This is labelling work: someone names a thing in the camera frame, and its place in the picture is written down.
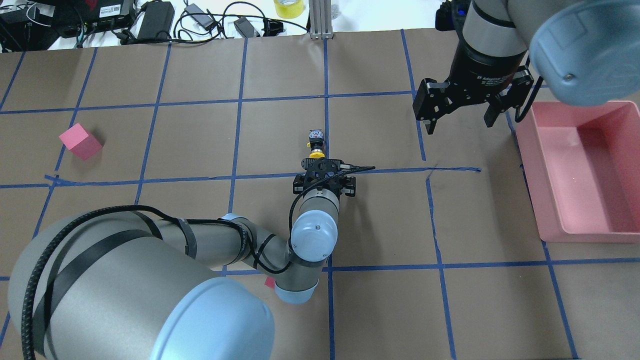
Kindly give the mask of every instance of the power adapter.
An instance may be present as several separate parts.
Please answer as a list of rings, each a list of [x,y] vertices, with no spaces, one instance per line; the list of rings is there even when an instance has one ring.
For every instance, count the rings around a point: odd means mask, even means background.
[[[246,17],[240,17],[234,21],[236,30],[242,35],[243,38],[257,38],[260,37],[260,33],[253,27],[253,24]]]
[[[184,12],[188,13],[195,22],[207,31],[210,31],[217,24],[209,15],[204,15],[202,9],[196,4],[187,6],[184,8]]]
[[[138,31],[138,39],[168,39],[175,15],[173,5],[168,1],[151,1],[145,3],[141,11],[145,12],[145,17]]]

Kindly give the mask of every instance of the robotic arm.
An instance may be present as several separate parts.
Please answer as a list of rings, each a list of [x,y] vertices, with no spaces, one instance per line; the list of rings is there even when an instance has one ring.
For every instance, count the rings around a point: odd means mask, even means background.
[[[210,269],[243,261],[275,278],[283,301],[311,297],[337,241],[339,197],[355,196],[348,175],[373,167],[326,158],[320,130],[309,140],[306,172],[293,182],[288,239],[235,214],[182,219],[149,206],[100,209],[42,231],[9,283],[24,358],[35,350],[64,360],[267,360],[275,332],[269,308]]]
[[[460,41],[449,77],[422,80],[413,102],[429,134],[460,106],[487,102],[487,127],[509,108],[519,110],[533,86],[529,61],[520,66],[527,50],[567,104],[593,106],[640,90],[640,0],[451,0],[436,28],[455,29]]]

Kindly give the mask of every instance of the plastic container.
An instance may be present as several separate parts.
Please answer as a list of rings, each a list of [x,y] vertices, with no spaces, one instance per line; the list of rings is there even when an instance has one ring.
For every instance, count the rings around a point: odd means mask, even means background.
[[[536,102],[516,134],[542,240],[640,242],[634,102]]]

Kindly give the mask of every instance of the electronic device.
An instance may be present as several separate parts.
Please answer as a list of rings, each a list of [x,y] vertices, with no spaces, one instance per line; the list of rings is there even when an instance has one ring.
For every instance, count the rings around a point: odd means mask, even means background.
[[[134,0],[69,0],[51,1],[55,10],[51,26],[63,38],[75,37],[80,24],[86,33],[128,28],[136,18]]]
[[[27,8],[0,13],[0,45],[3,52],[46,50],[58,34],[50,27],[31,22],[26,16]],[[31,9],[29,16],[41,24],[48,24],[51,18]]]

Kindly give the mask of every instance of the label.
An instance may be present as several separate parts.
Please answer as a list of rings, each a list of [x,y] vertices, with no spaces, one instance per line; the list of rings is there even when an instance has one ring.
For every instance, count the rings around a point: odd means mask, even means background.
[[[119,15],[120,14],[120,5],[109,5],[109,6],[103,6],[102,8],[100,8],[100,16],[99,17],[107,17],[107,16],[114,16],[114,15]]]

